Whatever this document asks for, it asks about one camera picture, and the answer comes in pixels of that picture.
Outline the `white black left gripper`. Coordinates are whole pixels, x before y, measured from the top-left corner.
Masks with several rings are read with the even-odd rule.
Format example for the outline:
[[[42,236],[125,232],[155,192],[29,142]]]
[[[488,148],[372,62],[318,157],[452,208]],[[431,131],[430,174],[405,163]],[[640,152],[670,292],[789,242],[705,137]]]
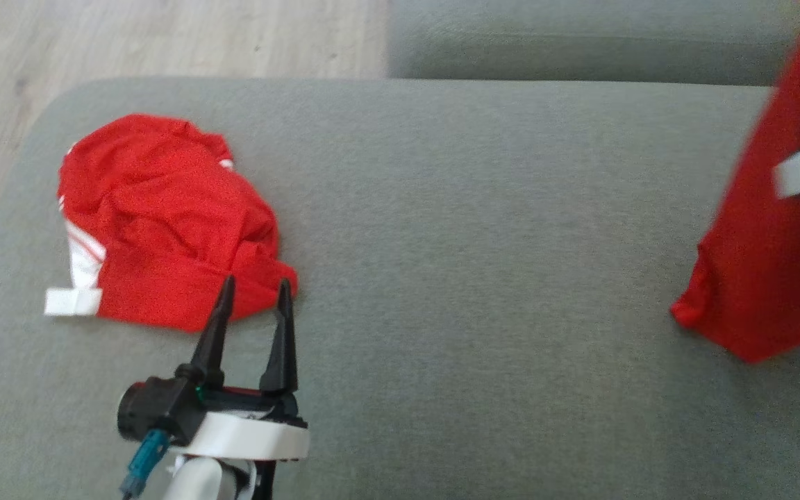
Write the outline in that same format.
[[[235,277],[227,276],[191,357],[193,380],[199,387],[222,387],[222,358],[234,309]],[[276,329],[269,362],[259,390],[225,388],[203,396],[206,417],[186,446],[171,446],[175,455],[203,456],[250,462],[288,462],[308,457],[308,423],[299,412],[299,388],[292,286],[280,284]]]

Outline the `red shorts with white hem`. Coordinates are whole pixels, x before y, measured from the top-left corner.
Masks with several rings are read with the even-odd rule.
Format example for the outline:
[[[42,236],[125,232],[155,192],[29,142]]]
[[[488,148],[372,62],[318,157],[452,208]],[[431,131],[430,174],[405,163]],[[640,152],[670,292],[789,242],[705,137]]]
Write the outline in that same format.
[[[776,167],[800,152],[800,43],[753,130],[670,313],[746,362],[800,346],[800,199]]]

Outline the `red Bulls basketball jersey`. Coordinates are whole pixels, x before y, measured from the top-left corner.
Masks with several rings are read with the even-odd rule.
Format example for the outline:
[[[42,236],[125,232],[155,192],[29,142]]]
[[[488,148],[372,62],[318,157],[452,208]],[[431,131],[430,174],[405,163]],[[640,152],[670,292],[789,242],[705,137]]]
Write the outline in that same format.
[[[197,333],[229,276],[231,319],[274,307],[283,281],[298,288],[278,258],[275,212],[221,135],[131,114],[80,139],[62,163],[71,285],[47,290],[45,315]]]

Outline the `grey fabric sofa seat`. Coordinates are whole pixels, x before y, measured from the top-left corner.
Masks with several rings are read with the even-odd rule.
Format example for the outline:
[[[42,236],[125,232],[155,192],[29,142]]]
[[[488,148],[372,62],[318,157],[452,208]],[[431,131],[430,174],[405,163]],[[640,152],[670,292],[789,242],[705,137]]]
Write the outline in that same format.
[[[763,87],[96,81],[0,196],[0,500],[119,500],[124,390],[193,336],[45,317],[74,142],[133,112],[221,133],[299,275],[307,459],[280,500],[800,500],[800,349],[676,326]]]

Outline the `grey sofa back cushion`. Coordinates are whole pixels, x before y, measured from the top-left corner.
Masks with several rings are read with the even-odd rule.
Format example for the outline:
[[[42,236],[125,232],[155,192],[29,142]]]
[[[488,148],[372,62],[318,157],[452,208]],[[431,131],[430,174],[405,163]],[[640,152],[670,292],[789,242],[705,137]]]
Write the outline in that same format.
[[[391,0],[391,77],[771,85],[800,0]]]

